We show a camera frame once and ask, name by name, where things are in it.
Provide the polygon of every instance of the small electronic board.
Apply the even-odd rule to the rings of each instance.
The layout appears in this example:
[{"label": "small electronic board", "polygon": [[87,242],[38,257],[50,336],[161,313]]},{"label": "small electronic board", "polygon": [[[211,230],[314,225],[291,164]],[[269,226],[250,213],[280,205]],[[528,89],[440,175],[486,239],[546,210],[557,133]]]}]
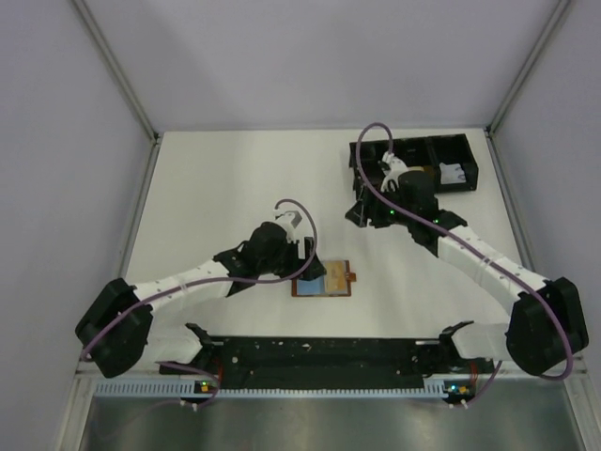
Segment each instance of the small electronic board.
[{"label": "small electronic board", "polygon": [[326,274],[315,280],[293,280],[294,298],[335,298],[351,295],[351,283],[357,280],[357,274],[350,271],[348,260],[323,261]]}]

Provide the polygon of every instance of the white wall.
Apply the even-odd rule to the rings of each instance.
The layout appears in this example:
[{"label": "white wall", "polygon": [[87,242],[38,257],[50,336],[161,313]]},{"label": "white wall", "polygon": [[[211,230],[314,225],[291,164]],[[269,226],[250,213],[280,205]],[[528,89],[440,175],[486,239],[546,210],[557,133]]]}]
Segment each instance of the white wall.
[{"label": "white wall", "polygon": [[165,130],[490,122],[557,0],[88,0]]},{"label": "white wall", "polygon": [[67,1],[3,2],[0,61],[0,449],[38,451],[149,150]]},{"label": "white wall", "polygon": [[498,137],[537,264],[580,290],[601,393],[601,2],[577,0]]}]

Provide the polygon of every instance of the white table surface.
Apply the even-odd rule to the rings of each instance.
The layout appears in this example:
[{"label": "white table surface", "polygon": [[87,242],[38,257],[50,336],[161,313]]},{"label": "white table surface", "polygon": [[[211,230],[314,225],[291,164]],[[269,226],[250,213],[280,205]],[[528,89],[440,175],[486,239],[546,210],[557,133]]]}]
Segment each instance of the white table surface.
[{"label": "white table surface", "polygon": [[[441,194],[440,206],[518,261],[516,243],[482,130],[395,130],[395,137],[464,132],[480,168],[475,192]],[[415,244],[405,228],[357,228],[348,143],[359,130],[168,132],[150,184],[127,272],[129,283],[181,272],[247,240],[293,197],[316,220],[321,259],[349,259],[350,298],[292,298],[290,282],[256,286],[190,309],[210,334],[435,337],[461,320],[506,321],[461,272]],[[366,139],[383,139],[374,130]],[[307,221],[302,226],[309,231]]]}]

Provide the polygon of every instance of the black box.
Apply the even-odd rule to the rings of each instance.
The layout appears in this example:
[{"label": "black box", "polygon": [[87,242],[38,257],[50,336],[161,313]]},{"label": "black box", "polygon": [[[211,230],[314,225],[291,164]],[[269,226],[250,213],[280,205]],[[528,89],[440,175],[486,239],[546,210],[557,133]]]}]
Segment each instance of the black box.
[{"label": "black box", "polygon": [[[434,180],[436,193],[473,191],[478,185],[478,164],[471,153],[465,134],[426,136],[420,138],[395,139],[394,155],[408,167],[420,166]],[[355,164],[357,143],[350,143],[348,166],[355,173],[353,189],[362,185]],[[374,185],[384,180],[380,161],[388,149],[388,140],[365,141],[362,143],[361,162],[367,177]]]}]

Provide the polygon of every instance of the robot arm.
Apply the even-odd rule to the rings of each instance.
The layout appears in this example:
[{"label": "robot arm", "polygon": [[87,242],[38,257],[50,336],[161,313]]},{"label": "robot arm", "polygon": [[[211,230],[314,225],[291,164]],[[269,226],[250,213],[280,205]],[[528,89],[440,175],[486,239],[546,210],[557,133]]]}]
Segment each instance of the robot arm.
[{"label": "robot arm", "polygon": [[425,172],[407,169],[391,153],[384,155],[382,166],[385,170],[378,186],[384,198],[446,229],[474,247],[484,258],[476,256],[452,237],[390,210],[364,186],[357,190],[358,201],[348,211],[346,218],[357,226],[367,226],[368,221],[374,227],[393,224],[406,226],[418,244],[471,278],[511,317],[508,324],[466,321],[445,330],[443,333],[451,335],[459,357],[513,360],[524,371],[535,376],[542,375],[565,359],[563,343],[543,306],[516,280],[491,265],[499,266],[519,278],[546,300],[560,321],[573,353],[588,345],[589,338],[574,284],[565,278],[549,281],[486,244],[463,218],[439,208],[433,181]]},{"label": "robot arm", "polygon": [[[298,237],[300,222],[298,211],[277,210],[274,220],[263,223],[249,240],[193,269],[135,286],[123,279],[109,282],[75,333],[88,347],[111,321],[128,311],[90,351],[105,377],[118,376],[137,363],[187,364],[200,352],[203,341],[210,341],[196,324],[186,324],[187,309],[250,288],[263,274],[284,278],[301,269],[314,240]],[[300,278],[313,280],[324,273],[315,256]]]}]

